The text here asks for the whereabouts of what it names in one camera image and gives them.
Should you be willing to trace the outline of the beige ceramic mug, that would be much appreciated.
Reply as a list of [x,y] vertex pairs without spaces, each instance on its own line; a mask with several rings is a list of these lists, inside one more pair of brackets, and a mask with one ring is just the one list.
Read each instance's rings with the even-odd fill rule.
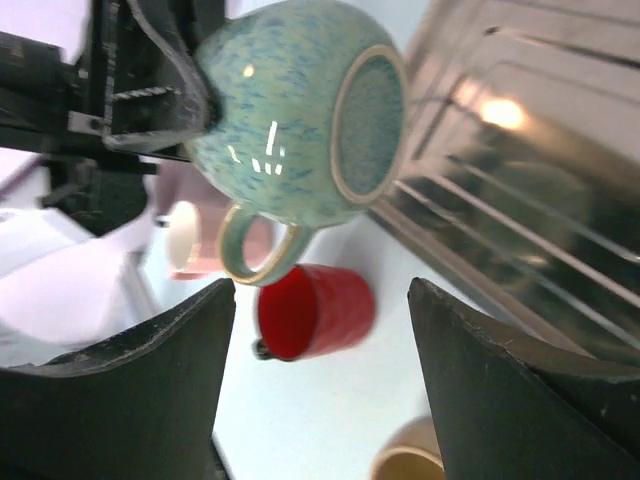
[[376,455],[373,480],[445,480],[433,419],[417,418],[399,429]]

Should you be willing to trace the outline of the green ceramic mug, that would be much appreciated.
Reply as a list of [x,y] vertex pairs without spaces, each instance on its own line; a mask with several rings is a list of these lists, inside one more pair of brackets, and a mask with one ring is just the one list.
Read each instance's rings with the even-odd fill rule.
[[196,61],[222,117],[185,149],[233,207],[218,233],[236,282],[290,271],[320,229],[384,194],[402,159],[404,61],[383,26],[341,1],[283,1],[234,19]]

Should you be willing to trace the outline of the mauve ceramic cup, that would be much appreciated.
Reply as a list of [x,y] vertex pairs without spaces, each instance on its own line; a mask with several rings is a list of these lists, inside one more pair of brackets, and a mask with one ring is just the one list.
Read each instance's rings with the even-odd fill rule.
[[225,195],[216,189],[192,163],[164,161],[154,182],[155,215],[166,216],[177,202],[226,202]]

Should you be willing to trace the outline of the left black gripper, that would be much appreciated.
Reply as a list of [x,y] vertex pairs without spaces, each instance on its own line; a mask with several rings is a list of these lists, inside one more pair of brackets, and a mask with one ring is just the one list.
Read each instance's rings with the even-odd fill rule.
[[88,5],[72,63],[56,45],[1,33],[1,146],[154,174],[155,164],[113,150],[170,150],[217,121],[216,95],[194,55],[220,28],[220,3]]

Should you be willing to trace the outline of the red ceramic mug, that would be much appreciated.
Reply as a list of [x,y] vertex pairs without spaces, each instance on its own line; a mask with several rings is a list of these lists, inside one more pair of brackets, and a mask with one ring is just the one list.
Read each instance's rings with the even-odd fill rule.
[[358,273],[299,264],[259,290],[253,351],[284,362],[331,354],[362,342],[375,318],[373,291]]

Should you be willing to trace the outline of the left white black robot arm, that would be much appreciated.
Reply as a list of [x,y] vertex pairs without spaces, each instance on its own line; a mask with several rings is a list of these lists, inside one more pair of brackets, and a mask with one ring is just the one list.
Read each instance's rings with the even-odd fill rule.
[[147,207],[156,159],[214,125],[219,99],[195,64],[226,21],[222,1],[93,1],[82,47],[1,34],[1,146],[31,160],[3,178],[10,194],[38,170],[49,190],[1,209],[1,360],[40,356],[109,335],[128,256],[110,232]]

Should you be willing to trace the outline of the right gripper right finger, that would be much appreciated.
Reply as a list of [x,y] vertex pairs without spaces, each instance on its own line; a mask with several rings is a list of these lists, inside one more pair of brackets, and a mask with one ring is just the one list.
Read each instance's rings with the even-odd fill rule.
[[639,371],[569,352],[414,279],[408,303],[450,479],[635,479]]

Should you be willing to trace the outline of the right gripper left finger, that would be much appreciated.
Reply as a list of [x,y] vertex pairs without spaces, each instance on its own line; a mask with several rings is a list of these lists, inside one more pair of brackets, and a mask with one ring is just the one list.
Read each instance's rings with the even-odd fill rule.
[[235,316],[222,279],[104,341],[1,372],[5,479],[226,479],[212,437]]

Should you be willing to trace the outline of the pink ceramic mug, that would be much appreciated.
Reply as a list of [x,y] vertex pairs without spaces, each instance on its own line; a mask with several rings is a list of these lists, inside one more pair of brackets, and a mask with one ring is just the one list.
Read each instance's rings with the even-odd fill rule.
[[[165,252],[172,279],[195,280],[222,270],[217,236],[229,210],[229,206],[187,200],[180,200],[171,207]],[[255,220],[243,240],[247,265],[260,265],[272,246],[270,223]]]

